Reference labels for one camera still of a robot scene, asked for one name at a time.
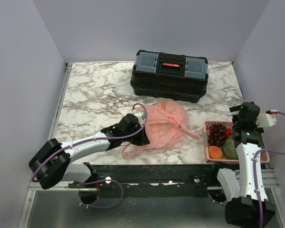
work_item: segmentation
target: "wall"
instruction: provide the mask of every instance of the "wall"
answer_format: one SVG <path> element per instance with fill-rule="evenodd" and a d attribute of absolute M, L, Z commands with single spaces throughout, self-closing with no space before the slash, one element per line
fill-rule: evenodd
<path fill-rule="evenodd" d="M 270 0 L 236 59 L 235 72 L 246 101 L 262 111 L 285 112 L 285 0 Z M 265 129 L 268 148 L 285 151 L 285 117 Z M 285 156 L 271 155 L 285 200 Z"/>
<path fill-rule="evenodd" d="M 33 0 L 66 62 L 139 49 L 235 60 L 268 0 Z"/>
<path fill-rule="evenodd" d="M 31 0 L 0 0 L 0 228 L 19 222 L 65 64 Z"/>

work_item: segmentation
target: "orange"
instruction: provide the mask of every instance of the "orange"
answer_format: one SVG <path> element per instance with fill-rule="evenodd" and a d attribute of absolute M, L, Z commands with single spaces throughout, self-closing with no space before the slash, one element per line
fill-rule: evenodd
<path fill-rule="evenodd" d="M 208 151 L 209 151 L 209 157 L 211 159 L 222 159 L 223 158 L 223 152 L 217 146 L 210 146 L 208 148 Z"/>

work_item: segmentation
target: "plastic bag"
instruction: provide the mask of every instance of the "plastic bag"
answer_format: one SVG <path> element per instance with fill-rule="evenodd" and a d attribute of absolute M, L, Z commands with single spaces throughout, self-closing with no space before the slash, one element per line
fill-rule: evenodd
<path fill-rule="evenodd" d="M 142 150 L 161 150 L 176 144 L 183 135 L 188 135 L 199 140 L 198 135 L 187 128 L 189 116 L 186 110 L 177 102 L 168 100 L 156 102 L 153 105 L 145 106 L 148 113 L 148 122 L 145 130 L 150 144 L 135 146 L 132 151 L 125 155 L 129 145 L 122 149 L 124 159 L 129 159 Z"/>

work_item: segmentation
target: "basket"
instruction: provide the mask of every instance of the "basket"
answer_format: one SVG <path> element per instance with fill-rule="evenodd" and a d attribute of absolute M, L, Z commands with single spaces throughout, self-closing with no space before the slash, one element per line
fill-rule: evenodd
<path fill-rule="evenodd" d="M 205 158 L 206 158 L 206 162 L 208 163 L 216 163 L 216 162 L 223 162 L 223 163 L 227 163 L 227 164 L 238 164 L 238 160 L 230 160 L 230 159 L 226 159 L 224 156 L 222 159 L 211 159 L 209 157 L 209 150 L 208 150 L 208 135 L 209 135 L 209 131 L 210 131 L 210 127 L 212 126 L 212 124 L 222 124 L 227 128 L 231 128 L 233 126 L 232 122 L 228 122 L 228 121 L 205 121 L 204 122 L 204 127 L 203 127 L 203 139 L 204 139 L 204 150 L 205 150 Z M 268 151 L 265 152 L 261 152 L 261 163 L 268 163 L 270 161 L 269 158 L 269 153 Z"/>

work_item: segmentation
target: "white marble surface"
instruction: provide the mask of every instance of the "white marble surface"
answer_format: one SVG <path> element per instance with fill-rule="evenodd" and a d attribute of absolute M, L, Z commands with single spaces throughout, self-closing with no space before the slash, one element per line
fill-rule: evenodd
<path fill-rule="evenodd" d="M 56 138 L 60 142 L 93 135 L 118 123 L 134 103 L 166 100 L 136 96 L 130 86 L 133 62 L 74 63 L 59 117 Z M 200 140 L 184 136 L 162 151 L 143 151 L 125 160 L 122 148 L 89 155 L 78 162 L 93 164 L 198 164 L 204 163 L 202 127 L 205 120 L 230 121 L 230 106 L 243 102 L 231 62 L 209 63 L 207 93 L 197 104 L 178 101 L 189 114 L 188 128 Z"/>

